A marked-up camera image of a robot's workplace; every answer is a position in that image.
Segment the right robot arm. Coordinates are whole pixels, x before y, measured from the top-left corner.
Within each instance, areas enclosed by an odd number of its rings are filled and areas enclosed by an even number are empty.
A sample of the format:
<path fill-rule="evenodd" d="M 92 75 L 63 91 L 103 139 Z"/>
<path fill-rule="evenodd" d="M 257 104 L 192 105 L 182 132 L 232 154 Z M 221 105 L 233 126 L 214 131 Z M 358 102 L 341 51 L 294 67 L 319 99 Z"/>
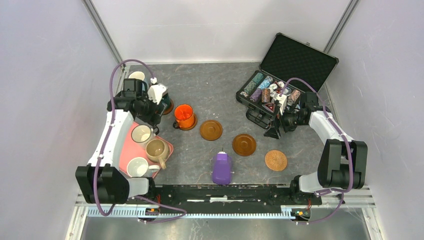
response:
<path fill-rule="evenodd" d="M 315 92 L 300 94 L 298 111 L 293 107 L 287 109 L 289 98 L 286 95 L 262 106 L 271 116 L 265 136 L 278 139 L 280 128 L 287 133 L 298 126 L 309 126 L 324 144 L 317 170 L 298 175 L 290 182 L 288 196 L 295 204 L 302 204 L 309 196 L 348 193 L 365 184 L 367 144 L 346 134 L 327 107 L 319 103 L 320 99 Z"/>

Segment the dark green mug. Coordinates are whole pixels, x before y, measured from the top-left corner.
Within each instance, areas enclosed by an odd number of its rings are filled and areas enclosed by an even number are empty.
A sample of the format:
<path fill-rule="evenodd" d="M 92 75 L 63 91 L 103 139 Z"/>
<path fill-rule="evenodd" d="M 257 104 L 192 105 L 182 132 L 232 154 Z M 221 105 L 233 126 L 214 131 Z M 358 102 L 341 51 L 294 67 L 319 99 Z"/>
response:
<path fill-rule="evenodd" d="M 166 93 L 165 95 L 163 95 L 161 102 L 164 103 L 164 104 L 166 104 L 167 107 L 170 107 L 171 106 L 171 98 L 170 98 L 170 96 L 169 96 L 168 93 Z"/>

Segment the white mug dark handle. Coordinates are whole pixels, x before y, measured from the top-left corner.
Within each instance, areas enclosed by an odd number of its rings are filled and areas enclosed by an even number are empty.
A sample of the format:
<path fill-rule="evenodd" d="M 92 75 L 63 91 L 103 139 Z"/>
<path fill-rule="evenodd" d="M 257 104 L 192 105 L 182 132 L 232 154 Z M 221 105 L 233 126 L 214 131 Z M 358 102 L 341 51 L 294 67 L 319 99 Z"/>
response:
<path fill-rule="evenodd" d="M 143 149 L 147 147 L 149 142 L 158 139 L 158 136 L 154 132 L 154 129 L 144 124 L 136 126 L 131 131 L 130 136 L 132 141 Z"/>

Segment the beige mug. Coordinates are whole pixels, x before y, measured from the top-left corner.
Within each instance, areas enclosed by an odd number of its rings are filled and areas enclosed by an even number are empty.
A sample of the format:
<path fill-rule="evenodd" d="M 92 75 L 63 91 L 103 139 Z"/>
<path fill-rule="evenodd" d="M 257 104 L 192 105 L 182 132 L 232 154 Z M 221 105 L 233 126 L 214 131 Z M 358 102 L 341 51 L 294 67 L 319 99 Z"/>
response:
<path fill-rule="evenodd" d="M 162 169 L 166 169 L 166 161 L 170 155 L 168 144 L 162 139 L 152 139 L 145 146 L 145 152 L 148 159 L 160 165 Z"/>

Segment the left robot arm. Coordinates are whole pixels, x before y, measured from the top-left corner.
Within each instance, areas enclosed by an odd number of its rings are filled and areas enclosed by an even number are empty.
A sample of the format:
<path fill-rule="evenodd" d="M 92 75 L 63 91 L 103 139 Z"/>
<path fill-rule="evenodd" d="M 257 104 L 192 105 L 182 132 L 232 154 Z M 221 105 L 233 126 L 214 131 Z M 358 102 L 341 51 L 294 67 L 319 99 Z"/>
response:
<path fill-rule="evenodd" d="M 153 203 L 157 190 L 150 177 L 126 178 L 119 171 L 125 140 L 135 118 L 154 129 L 161 122 L 168 103 L 168 89 L 152 77 L 149 83 L 126 78 L 123 89 L 107 103 L 106 123 L 99 143 L 88 163 L 78 166 L 75 177 L 88 204 L 124 204 L 138 196 L 145 204 Z"/>

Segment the orange mug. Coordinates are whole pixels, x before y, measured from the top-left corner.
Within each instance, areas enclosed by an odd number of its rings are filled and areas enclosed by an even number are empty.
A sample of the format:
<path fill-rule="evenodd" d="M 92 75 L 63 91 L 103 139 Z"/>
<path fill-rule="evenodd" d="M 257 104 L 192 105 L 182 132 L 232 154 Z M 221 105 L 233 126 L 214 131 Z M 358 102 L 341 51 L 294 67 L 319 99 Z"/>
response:
<path fill-rule="evenodd" d="M 189 104 L 178 105 L 174 110 L 173 128 L 188 128 L 194 123 L 194 110 Z"/>

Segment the woven rattan coaster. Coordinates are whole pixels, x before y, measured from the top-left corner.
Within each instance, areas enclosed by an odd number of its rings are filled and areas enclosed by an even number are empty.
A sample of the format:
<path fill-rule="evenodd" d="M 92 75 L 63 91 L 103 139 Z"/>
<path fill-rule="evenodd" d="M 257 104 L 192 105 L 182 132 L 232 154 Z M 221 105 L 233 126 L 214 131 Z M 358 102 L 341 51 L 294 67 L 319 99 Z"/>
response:
<path fill-rule="evenodd" d="M 288 158 L 279 150 L 270 150 L 264 157 L 266 166 L 273 171 L 283 171 L 288 166 Z"/>

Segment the light blue mug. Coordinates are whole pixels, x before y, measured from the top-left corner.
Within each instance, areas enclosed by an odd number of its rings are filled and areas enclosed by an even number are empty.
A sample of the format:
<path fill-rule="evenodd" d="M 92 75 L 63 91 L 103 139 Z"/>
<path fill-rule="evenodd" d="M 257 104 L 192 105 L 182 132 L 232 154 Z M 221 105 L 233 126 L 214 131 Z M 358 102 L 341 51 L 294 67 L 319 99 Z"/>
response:
<path fill-rule="evenodd" d="M 129 79 L 135 79 L 135 87 L 139 90 L 147 90 L 148 84 L 145 81 L 145 74 L 142 71 L 134 71 L 129 76 Z"/>

